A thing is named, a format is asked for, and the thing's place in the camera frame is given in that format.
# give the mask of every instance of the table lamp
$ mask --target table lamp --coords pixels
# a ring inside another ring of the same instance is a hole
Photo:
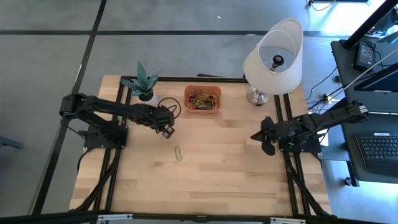
[[[243,65],[250,84],[250,103],[261,106],[267,103],[267,94],[281,95],[298,87],[303,70],[302,48],[303,28],[295,19],[279,22],[261,39]]]

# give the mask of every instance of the white pot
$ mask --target white pot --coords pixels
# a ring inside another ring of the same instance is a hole
[[[140,103],[143,103],[143,104],[147,104],[147,105],[151,105],[151,106],[157,106],[157,97],[156,97],[156,93],[155,92],[153,92],[154,93],[154,95],[152,96],[152,98],[150,99],[150,100],[148,100],[148,101],[142,101],[139,97],[137,97],[138,98],[138,101],[140,102]]]

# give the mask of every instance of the chrome lamp base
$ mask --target chrome lamp base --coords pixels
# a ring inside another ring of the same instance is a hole
[[[253,86],[249,87],[247,98],[250,104],[254,106],[262,106],[267,103],[269,99],[267,94],[257,90]]]

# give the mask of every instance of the rubber band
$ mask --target rubber band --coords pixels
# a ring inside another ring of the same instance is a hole
[[[218,97],[208,93],[195,92],[190,95],[188,102],[192,105],[188,106],[190,110],[214,110],[218,108]]]
[[[182,160],[180,146],[175,146],[175,147],[174,147],[174,154],[175,154],[175,159],[176,159],[177,161],[181,161],[181,160]]]

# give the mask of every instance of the leaf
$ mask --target leaf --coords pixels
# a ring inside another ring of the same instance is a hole
[[[140,90],[134,90],[134,92],[131,93],[132,96],[139,96],[143,94],[143,92],[141,92]]]
[[[147,91],[152,89],[156,85],[158,75],[159,75],[159,72],[157,72],[155,75],[149,77]]]
[[[149,91],[146,91],[145,93],[142,93],[141,94],[141,96],[147,96],[147,95],[149,95],[150,93],[152,93],[154,90],[149,90]]]
[[[138,89],[138,86],[135,83],[130,82],[129,80],[120,80],[120,82],[128,88],[132,89],[133,91]]]
[[[145,72],[145,69],[141,65],[140,61],[138,61],[138,64],[137,64],[137,80],[138,80],[139,85],[143,89],[146,89],[148,87],[147,73]]]
[[[132,79],[130,79],[130,81],[132,81],[135,85],[137,85],[137,88],[142,89],[142,87],[139,84],[138,80],[132,78]]]

